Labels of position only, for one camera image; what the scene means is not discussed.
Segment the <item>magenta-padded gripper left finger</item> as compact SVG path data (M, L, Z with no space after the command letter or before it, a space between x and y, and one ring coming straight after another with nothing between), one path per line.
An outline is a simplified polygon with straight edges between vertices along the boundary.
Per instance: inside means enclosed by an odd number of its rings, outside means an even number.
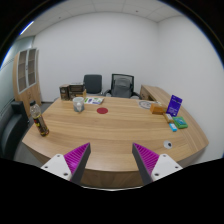
M79 185L90 153L90 144L86 143L65 155L56 154L42 169Z

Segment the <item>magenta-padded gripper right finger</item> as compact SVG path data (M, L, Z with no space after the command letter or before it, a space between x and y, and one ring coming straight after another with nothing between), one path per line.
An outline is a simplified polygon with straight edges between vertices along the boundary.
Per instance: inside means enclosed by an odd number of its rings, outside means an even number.
M132 154L144 185L182 169L182 167L167 154L158 155L137 143L134 143L132 146Z

